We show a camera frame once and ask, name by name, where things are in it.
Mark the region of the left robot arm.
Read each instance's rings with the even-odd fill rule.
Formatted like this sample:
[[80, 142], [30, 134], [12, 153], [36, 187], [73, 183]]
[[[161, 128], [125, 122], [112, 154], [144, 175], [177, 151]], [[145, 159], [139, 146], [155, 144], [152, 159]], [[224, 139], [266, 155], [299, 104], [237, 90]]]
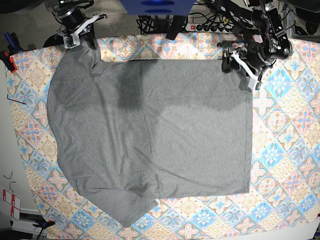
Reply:
[[242, 70], [248, 78], [248, 88], [257, 92], [262, 87], [265, 72], [277, 60], [292, 54], [292, 44], [282, 25], [278, 10], [270, 0], [248, 0], [247, 10], [230, 0], [221, 0], [219, 13], [233, 23], [235, 40], [223, 40], [221, 70], [229, 73]]

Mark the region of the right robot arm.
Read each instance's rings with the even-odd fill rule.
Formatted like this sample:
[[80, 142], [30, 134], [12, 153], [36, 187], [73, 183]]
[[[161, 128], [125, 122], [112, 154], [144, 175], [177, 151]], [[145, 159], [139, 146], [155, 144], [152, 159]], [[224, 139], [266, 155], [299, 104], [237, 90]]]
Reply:
[[73, 49], [82, 42], [87, 42], [93, 50], [97, 48], [94, 23], [106, 19], [107, 15], [94, 14], [89, 17], [82, 12], [94, 5], [93, 0], [46, 0], [44, 4], [60, 24], [57, 32], [45, 41], [45, 48], [64, 45], [66, 49]]

